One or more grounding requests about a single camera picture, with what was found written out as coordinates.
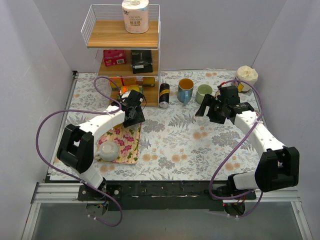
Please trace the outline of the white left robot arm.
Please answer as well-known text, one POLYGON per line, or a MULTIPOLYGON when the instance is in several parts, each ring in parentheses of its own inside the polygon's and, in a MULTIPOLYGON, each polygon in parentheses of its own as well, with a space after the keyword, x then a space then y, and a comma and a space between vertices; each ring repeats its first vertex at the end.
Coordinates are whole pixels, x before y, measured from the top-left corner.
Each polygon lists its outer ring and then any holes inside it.
POLYGON ((105 111, 80 125, 69 124, 64 128, 56 157, 70 167, 81 181, 90 186, 89 194, 95 200, 106 196, 105 179, 94 168, 97 155, 96 141, 117 125, 129 127, 145 121, 141 104, 145 96, 136 90, 125 93, 113 101, 105 111))

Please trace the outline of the blue butterfly ceramic mug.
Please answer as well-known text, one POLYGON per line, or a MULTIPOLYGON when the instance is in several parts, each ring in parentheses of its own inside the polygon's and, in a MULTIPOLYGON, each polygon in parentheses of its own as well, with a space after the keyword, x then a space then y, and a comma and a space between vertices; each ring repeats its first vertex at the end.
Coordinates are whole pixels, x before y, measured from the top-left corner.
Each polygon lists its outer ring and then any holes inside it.
POLYGON ((178 91, 177 91, 177 99, 183 103, 184 106, 188 104, 188 102, 192 98, 194 89, 194 82, 191 79, 183 78, 178 83, 178 91))

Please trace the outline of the orange yellow sponge pack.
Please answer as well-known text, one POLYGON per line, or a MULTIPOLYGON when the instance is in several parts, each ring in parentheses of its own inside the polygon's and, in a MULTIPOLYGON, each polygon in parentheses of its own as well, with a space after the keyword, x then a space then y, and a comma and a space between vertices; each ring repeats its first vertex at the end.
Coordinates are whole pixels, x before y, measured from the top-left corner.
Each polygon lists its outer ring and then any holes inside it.
POLYGON ((135 84, 135 85, 122 86, 120 91, 122 91, 122 92, 125 92, 125 91, 130 91, 130 92, 136 91, 136 92, 139 92, 142 95, 142 96, 139 96, 138 99, 141 102, 144 99, 143 86, 142 85, 135 84))

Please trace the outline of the light green mug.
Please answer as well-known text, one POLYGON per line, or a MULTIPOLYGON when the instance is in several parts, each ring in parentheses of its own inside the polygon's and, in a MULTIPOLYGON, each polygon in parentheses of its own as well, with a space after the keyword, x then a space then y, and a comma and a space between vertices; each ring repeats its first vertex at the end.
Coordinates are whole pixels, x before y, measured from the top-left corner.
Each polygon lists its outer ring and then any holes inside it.
POLYGON ((196 91, 196 96, 195 100, 198 104, 201 104, 203 102, 203 99, 206 94, 211 95, 213 92, 213 89, 210 85, 208 84, 201 84, 200 86, 197 87, 196 91))

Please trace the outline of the floral tablecloth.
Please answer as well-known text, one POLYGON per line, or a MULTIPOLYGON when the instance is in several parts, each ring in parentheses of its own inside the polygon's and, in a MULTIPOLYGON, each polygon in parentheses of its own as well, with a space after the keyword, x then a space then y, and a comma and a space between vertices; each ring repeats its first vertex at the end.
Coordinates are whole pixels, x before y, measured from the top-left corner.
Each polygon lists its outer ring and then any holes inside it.
POLYGON ((233 70, 163 71, 160 80, 170 86, 169 107, 146 107, 141 125, 138 159, 134 164, 94 162, 106 179, 116 180, 205 180, 217 173, 225 180, 234 173, 256 169, 259 155, 244 134, 230 121, 210 122, 195 116, 199 104, 183 105, 177 99, 178 82, 190 79, 196 87, 213 89, 236 73, 233 70))

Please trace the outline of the cartoon jar with cloth lid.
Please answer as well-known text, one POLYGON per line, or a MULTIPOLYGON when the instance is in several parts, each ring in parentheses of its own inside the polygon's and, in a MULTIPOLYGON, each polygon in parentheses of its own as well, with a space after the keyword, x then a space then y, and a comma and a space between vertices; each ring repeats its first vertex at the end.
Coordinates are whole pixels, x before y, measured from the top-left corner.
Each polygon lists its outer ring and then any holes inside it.
POLYGON ((254 68, 243 65, 237 69, 234 85, 237 86, 238 92, 246 93, 251 89, 247 83, 253 86, 257 82, 258 77, 259 75, 254 68))

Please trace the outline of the yellow box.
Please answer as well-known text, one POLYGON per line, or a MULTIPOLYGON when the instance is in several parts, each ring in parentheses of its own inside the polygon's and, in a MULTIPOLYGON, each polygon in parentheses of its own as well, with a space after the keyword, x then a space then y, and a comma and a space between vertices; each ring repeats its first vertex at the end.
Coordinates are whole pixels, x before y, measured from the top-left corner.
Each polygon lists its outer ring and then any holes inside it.
POLYGON ((154 87, 156 85, 156 78, 153 76, 144 76, 142 78, 142 84, 144 87, 154 87))
POLYGON ((123 86, 123 80, 121 77, 109 77, 109 84, 113 91, 120 91, 123 86))
POLYGON ((131 86, 137 84, 136 77, 122 77, 122 85, 123 86, 131 86))

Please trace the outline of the wrapped toilet paper roll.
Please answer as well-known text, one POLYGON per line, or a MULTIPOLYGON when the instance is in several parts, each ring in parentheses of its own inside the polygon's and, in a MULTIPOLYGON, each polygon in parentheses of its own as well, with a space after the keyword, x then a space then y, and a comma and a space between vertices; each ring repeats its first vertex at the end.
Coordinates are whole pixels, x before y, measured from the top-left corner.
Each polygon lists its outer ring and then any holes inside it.
POLYGON ((123 0, 122 11, 124 26, 131 34, 143 34, 149 30, 149 1, 123 0))

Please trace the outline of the red tissue box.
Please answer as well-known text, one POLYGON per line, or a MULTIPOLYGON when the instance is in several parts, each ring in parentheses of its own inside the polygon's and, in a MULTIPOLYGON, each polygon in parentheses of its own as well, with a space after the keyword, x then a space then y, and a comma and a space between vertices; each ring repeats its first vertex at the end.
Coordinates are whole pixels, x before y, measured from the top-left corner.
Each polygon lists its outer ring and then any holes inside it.
POLYGON ((123 49, 104 49, 103 61, 106 67, 126 64, 126 55, 123 49))

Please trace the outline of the black beverage can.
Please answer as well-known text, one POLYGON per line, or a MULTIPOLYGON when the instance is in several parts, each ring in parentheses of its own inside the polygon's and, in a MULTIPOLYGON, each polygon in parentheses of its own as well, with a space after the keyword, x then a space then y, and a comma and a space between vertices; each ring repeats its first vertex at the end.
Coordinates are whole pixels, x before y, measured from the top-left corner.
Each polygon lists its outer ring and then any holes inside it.
POLYGON ((162 83, 159 88, 159 107, 166 109, 169 107, 170 99, 170 85, 168 83, 162 83))

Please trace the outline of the cream ceramic mug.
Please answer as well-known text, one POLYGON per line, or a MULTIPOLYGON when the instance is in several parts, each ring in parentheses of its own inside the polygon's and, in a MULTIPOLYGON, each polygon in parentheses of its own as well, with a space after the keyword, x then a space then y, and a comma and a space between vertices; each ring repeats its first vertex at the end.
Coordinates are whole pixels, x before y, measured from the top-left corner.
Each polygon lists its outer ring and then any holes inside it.
POLYGON ((220 98, 220 96, 221 96, 220 91, 217 91, 217 92, 215 93, 215 97, 216 97, 216 98, 220 98))

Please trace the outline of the white ceramic mug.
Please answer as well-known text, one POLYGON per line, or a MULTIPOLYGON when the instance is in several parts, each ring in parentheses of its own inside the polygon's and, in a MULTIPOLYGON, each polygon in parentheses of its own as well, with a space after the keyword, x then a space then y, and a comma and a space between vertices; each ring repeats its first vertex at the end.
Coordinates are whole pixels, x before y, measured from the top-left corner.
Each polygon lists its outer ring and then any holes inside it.
POLYGON ((119 157, 119 154, 119 147, 114 141, 105 141, 99 146, 94 159, 97 161, 113 162, 119 157))

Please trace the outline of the floral serving tray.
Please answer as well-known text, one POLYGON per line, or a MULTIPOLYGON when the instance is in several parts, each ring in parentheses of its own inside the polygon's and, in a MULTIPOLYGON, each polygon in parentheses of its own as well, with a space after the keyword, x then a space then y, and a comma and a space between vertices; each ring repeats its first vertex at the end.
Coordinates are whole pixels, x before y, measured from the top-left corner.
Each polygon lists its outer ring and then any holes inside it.
POLYGON ((115 142, 119 148, 119 157, 112 162, 97 160, 98 162, 117 163, 117 164, 135 164, 139 156, 139 145, 141 137, 142 124, 138 123, 129 127, 122 125, 116 129, 110 129, 103 134, 96 142, 96 150, 106 141, 115 142))

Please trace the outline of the black coffee bag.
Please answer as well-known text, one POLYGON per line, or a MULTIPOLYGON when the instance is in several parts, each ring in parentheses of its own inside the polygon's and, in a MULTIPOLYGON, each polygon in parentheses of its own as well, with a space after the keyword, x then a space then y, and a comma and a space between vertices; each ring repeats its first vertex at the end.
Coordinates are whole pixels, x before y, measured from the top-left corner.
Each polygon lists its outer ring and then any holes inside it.
POLYGON ((133 74, 152 73, 153 58, 151 50, 131 50, 131 68, 133 74))

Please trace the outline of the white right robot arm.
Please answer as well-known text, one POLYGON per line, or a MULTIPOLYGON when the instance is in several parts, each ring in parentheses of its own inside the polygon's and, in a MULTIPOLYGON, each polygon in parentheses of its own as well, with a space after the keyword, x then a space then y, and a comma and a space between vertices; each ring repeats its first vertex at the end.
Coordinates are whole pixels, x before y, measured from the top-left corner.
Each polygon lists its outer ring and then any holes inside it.
POLYGON ((299 183, 300 153, 277 140, 260 121, 248 102, 241 102, 235 86, 219 86, 219 94, 206 94, 196 112, 210 122, 224 124, 230 120, 250 141, 260 158, 256 170, 230 175, 226 181, 227 195, 237 199, 245 190, 270 192, 299 183))

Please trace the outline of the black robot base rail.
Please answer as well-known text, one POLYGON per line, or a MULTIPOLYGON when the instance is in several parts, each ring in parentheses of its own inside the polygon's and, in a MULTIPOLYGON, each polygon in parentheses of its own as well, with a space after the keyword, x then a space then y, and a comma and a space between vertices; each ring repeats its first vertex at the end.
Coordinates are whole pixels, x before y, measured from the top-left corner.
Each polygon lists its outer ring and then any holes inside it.
POLYGON ((210 196, 208 180, 107 180, 100 190, 123 210, 224 211, 223 201, 210 196))

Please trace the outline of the yellow box left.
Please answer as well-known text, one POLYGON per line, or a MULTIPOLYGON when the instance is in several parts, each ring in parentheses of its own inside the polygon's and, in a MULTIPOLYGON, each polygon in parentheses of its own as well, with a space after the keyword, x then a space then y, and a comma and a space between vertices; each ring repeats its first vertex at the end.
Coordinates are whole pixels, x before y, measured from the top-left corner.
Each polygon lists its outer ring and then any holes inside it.
POLYGON ((123 86, 123 80, 121 77, 109 77, 109 84, 113 91, 120 91, 123 86))

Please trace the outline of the yellow box middle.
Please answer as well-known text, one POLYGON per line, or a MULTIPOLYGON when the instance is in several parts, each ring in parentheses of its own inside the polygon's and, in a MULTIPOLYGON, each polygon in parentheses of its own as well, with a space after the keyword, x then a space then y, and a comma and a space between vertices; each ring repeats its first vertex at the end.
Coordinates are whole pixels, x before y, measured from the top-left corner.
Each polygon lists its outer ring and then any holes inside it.
POLYGON ((137 84, 136 77, 122 77, 122 85, 123 86, 131 86, 137 84))

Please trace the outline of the yellow box right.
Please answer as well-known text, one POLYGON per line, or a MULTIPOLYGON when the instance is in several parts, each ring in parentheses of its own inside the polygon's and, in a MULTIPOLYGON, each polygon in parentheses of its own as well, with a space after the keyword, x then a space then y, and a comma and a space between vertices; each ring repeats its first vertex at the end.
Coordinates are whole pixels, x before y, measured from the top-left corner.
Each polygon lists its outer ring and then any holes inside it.
POLYGON ((144 76, 142 78, 142 84, 144 87, 154 87, 156 85, 156 78, 153 76, 144 76))

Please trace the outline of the yellow mug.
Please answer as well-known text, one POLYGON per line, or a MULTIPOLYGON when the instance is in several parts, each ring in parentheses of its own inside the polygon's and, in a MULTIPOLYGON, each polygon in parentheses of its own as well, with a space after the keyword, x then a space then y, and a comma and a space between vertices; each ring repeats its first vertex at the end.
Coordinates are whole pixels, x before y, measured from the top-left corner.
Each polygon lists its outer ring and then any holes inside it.
POLYGON ((115 126, 113 127, 113 129, 118 129, 118 128, 120 128, 122 125, 123 125, 122 123, 117 124, 117 125, 115 125, 115 126))

